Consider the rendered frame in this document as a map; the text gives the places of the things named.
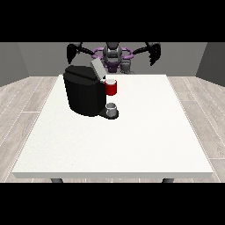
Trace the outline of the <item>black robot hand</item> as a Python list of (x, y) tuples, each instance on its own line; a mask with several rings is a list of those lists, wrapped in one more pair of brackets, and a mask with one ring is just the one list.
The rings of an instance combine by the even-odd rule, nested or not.
[(71, 64), (76, 55), (80, 53), (82, 45), (83, 45), (82, 42), (72, 42), (67, 45), (68, 64)]
[(149, 62), (153, 66), (161, 56), (161, 44), (147, 42), (146, 45), (149, 52)]

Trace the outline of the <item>pale grey machine lid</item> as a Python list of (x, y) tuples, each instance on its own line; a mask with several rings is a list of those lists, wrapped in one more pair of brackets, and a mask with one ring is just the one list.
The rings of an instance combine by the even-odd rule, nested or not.
[(106, 71), (100, 59), (96, 58), (92, 60), (91, 66), (94, 69), (94, 72), (96, 73), (96, 76), (98, 77), (98, 79), (102, 80), (103, 77), (106, 75)]

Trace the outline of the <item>small grey coffee pod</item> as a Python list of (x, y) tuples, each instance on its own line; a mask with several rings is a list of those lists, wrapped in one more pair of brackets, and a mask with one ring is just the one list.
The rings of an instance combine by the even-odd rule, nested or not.
[(130, 72), (131, 62), (129, 60), (124, 60), (120, 64), (120, 72), (128, 74)]

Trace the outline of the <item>black coffee machine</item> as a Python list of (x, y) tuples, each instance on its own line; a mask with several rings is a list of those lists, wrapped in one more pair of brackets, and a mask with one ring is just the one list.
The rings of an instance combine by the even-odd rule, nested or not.
[(65, 69), (63, 80), (69, 101), (69, 107), (83, 116), (102, 116), (109, 120), (119, 117), (119, 111), (113, 117), (106, 115), (105, 80), (99, 80), (92, 67), (70, 65)]

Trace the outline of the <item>red pod holder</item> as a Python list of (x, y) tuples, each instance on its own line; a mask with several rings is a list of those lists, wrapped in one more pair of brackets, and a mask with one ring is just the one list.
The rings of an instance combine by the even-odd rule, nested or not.
[(115, 79), (105, 80), (105, 94), (113, 96), (117, 93), (117, 81)]

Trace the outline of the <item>small grey cup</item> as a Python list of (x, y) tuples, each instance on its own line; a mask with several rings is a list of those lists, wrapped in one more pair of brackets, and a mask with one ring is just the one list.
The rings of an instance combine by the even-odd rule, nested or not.
[(114, 103), (108, 103), (105, 106), (106, 109), (106, 115), (109, 117), (113, 117), (117, 113), (117, 106)]

